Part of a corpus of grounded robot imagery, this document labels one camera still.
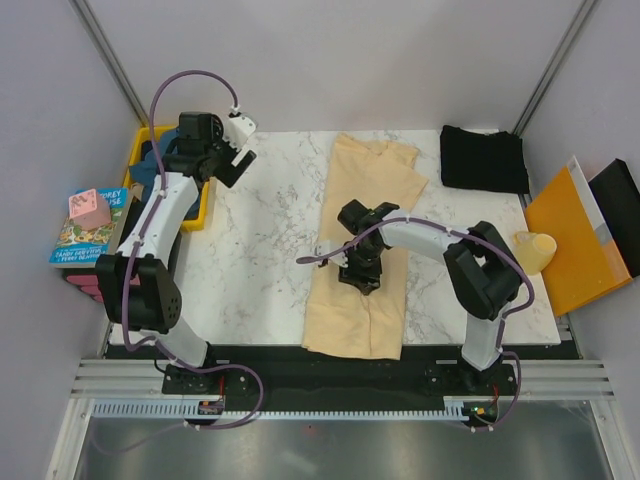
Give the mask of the cream yellow t shirt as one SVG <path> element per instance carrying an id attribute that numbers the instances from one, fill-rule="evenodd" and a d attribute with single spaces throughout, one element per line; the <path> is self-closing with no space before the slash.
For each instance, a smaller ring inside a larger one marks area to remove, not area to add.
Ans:
<path id="1" fill-rule="evenodd" d="M 319 240 L 336 246 L 354 237 L 338 220 L 359 201 L 367 211 L 383 203 L 412 210 L 428 180 L 415 169 L 417 148 L 390 141 L 362 141 L 339 134 L 332 147 Z M 378 232 L 357 245 L 372 247 L 382 265 L 380 286 L 368 295 L 339 279 L 334 263 L 312 274 L 302 345 L 309 351 L 357 359 L 400 357 L 406 314 L 408 252 L 387 249 Z"/>

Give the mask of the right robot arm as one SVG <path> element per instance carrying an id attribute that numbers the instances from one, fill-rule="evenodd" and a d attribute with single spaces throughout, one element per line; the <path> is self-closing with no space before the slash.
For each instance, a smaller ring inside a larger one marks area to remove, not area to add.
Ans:
<path id="1" fill-rule="evenodd" d="M 497 229 L 480 221 L 455 234 L 396 204 L 369 209 L 357 200 L 343 206 L 337 220 L 354 236 L 354 244 L 341 254 L 338 280 L 363 295 L 381 288 L 382 255 L 389 249 L 404 248 L 446 267 L 455 297 L 467 312 L 459 384 L 473 394 L 489 387 L 502 353 L 505 314 L 523 283 L 519 264 Z"/>

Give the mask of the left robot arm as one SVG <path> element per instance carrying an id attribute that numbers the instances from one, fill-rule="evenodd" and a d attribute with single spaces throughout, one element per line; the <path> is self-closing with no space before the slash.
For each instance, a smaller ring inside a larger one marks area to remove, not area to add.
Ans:
<path id="1" fill-rule="evenodd" d="M 126 349 L 146 344 L 186 367 L 185 382 L 208 393 L 219 369 L 206 359 L 208 344 L 182 315 L 182 295 L 169 270 L 176 237 L 210 179 L 232 187 L 255 160 L 246 143 L 257 124 L 233 112 L 226 118 L 199 112 L 179 117 L 178 135 L 159 156 L 149 198 L 127 238 L 95 265 L 109 320 L 120 325 Z"/>

